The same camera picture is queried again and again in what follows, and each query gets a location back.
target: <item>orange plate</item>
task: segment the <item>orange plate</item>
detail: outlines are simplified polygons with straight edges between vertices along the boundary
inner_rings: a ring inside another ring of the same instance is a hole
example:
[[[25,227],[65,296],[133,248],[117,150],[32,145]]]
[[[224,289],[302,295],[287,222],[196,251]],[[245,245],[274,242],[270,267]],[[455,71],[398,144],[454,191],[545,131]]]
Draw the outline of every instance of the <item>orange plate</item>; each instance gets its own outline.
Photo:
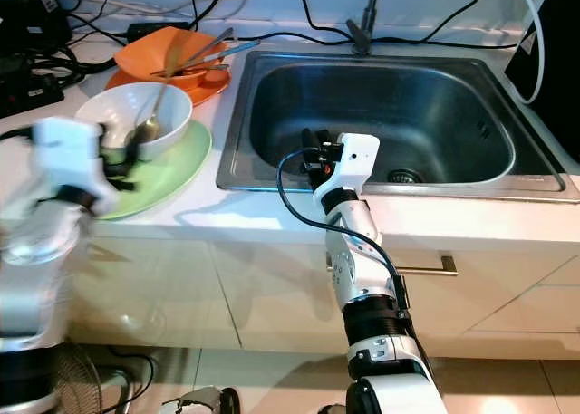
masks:
[[[164,27],[139,40],[127,44],[115,54],[115,62],[128,75],[141,81],[163,82],[163,78],[151,75],[152,72],[162,70],[165,65],[165,56],[173,38],[177,34],[185,36],[185,42],[181,45],[181,55],[179,63],[185,62],[193,56],[196,51],[200,50],[206,44],[211,43],[215,37],[203,34],[201,32],[191,32],[175,27]],[[223,52],[226,45],[220,43],[203,55]],[[208,62],[207,64],[220,63],[221,59]],[[180,87],[182,90],[192,88],[201,84],[204,79],[203,72],[193,72],[183,76],[174,76],[171,78],[171,84]]]
[[[191,101],[193,101],[194,106],[198,106],[206,100],[209,100],[216,94],[220,94],[223,90],[227,88],[232,76],[228,71],[211,70],[206,73],[206,77],[203,79],[200,85],[194,86],[191,89],[184,89]],[[143,82],[139,79],[129,76],[126,72],[118,70],[113,74],[109,83],[107,83],[106,89],[114,88],[115,86],[125,85],[127,83]]]

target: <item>white countertop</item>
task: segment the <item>white countertop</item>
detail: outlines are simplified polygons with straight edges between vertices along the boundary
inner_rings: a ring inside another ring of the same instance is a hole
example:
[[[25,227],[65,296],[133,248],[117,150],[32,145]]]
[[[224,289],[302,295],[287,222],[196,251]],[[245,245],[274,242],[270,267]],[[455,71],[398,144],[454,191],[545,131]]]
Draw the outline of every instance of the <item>white countertop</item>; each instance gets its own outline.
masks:
[[[102,61],[114,46],[104,40],[80,43],[80,58]],[[261,50],[312,53],[349,53],[348,46],[284,42],[263,43]],[[382,45],[373,53],[389,55],[429,55],[476,57],[483,59],[499,80],[506,84],[503,68],[509,52],[451,49],[438,46]],[[216,174],[224,147],[229,119],[234,107],[246,54],[230,57],[232,82],[221,95],[194,108],[193,119],[212,132],[214,145],[198,176],[170,200],[117,221],[97,222],[96,236],[192,238],[203,240],[246,240],[259,242],[322,243],[324,234],[306,226],[283,207],[272,192],[227,191],[216,186]],[[30,124],[50,115],[73,116],[91,96],[101,91],[115,70],[97,74],[65,91],[65,100],[34,111],[0,120],[0,131]],[[580,186],[580,169],[546,133],[536,114],[523,112],[545,138],[568,172]],[[46,197],[34,184],[28,165],[30,149],[17,140],[0,146],[0,208],[5,226],[22,218],[31,201]],[[292,194],[291,201],[307,217],[321,218],[307,194]],[[580,205],[528,203],[449,197],[366,196],[385,242],[401,246],[432,246],[451,249],[466,239],[490,239],[497,246],[572,246],[580,249]]]

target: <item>sink basin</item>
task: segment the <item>sink basin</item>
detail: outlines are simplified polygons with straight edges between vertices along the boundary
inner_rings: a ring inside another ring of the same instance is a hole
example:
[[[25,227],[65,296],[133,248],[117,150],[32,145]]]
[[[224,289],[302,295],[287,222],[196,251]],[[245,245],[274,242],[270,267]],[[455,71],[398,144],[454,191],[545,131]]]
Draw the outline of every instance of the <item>sink basin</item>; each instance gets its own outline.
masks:
[[[217,184],[276,189],[301,131],[380,139],[367,193],[578,201],[580,195],[487,66],[447,58],[252,52]],[[285,186],[309,189],[289,163]]]

